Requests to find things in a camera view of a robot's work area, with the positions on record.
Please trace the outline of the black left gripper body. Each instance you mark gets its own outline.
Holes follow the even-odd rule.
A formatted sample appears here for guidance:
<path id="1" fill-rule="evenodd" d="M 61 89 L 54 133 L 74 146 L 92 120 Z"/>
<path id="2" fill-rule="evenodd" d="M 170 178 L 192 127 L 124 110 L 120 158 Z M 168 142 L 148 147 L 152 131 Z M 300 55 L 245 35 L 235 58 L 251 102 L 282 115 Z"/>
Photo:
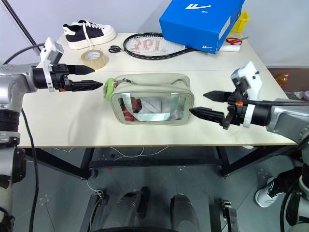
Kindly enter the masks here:
<path id="1" fill-rule="evenodd" d="M 73 66 L 67 64 L 57 64 L 52 66 L 50 71 L 54 89 L 59 92 L 72 91 L 72 81 L 68 78 L 72 74 Z"/>

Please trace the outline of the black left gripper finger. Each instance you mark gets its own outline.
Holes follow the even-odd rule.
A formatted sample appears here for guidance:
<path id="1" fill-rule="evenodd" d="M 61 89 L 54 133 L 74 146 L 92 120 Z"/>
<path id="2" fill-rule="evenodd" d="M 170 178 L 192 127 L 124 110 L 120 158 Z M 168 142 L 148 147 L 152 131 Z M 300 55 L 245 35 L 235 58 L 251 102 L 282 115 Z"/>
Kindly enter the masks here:
<path id="1" fill-rule="evenodd" d="M 83 80 L 78 82 L 70 81 L 69 90 L 72 92 L 77 91 L 91 91 L 102 87 L 103 84 L 101 82 L 97 82 L 94 80 Z"/>
<path id="2" fill-rule="evenodd" d="M 74 75 L 87 75 L 89 73 L 95 72 L 94 69 L 85 65 L 67 65 L 67 68 L 69 70 L 69 74 Z"/>

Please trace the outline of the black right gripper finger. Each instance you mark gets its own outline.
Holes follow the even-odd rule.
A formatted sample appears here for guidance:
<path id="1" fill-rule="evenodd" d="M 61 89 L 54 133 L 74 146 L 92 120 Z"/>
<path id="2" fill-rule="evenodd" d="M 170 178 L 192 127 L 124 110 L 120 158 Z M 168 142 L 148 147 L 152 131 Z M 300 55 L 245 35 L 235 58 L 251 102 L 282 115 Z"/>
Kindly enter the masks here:
<path id="1" fill-rule="evenodd" d="M 203 97 L 206 97 L 214 102 L 232 102 L 231 98 L 232 92 L 226 92 L 226 91 L 210 91 L 203 94 Z"/>
<path id="2" fill-rule="evenodd" d="M 223 112 L 214 111 L 210 108 L 195 107 L 189 109 L 194 116 L 212 122 L 223 122 L 225 115 Z"/>

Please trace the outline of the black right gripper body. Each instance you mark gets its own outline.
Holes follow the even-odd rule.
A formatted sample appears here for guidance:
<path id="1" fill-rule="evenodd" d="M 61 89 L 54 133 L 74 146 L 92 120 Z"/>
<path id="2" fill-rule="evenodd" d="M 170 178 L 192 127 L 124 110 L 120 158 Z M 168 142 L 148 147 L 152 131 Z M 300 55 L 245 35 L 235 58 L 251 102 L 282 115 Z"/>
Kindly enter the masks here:
<path id="1" fill-rule="evenodd" d="M 247 104 L 245 100 L 248 94 L 236 88 L 234 92 L 221 91 L 220 100 L 221 102 L 227 102 L 228 113 L 223 118 L 221 126 L 227 130 L 231 124 L 239 126 L 243 124 L 244 116 L 247 110 Z"/>

